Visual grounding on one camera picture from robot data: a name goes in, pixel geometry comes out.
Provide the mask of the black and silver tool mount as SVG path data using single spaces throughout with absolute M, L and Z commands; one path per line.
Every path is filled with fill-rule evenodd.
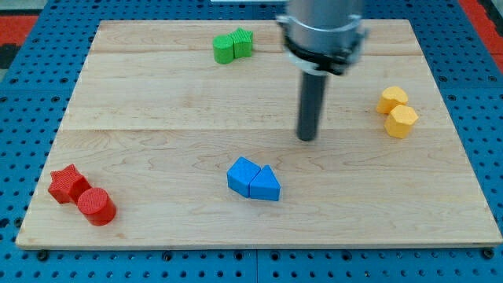
M 289 60 L 311 75 L 343 75 L 362 54 L 368 30 L 358 14 L 280 15 Z

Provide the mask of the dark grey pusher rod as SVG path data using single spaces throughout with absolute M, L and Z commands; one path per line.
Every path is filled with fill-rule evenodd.
M 296 128 L 297 138 L 301 141 L 310 142 L 317 137 L 326 79 L 326 75 L 302 74 Z

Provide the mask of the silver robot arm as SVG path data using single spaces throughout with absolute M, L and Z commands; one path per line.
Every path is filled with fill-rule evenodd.
M 329 75 L 344 75 L 358 61 L 368 30 L 359 0 L 290 0 L 276 17 L 288 59 L 301 71 L 296 136 L 318 135 Z

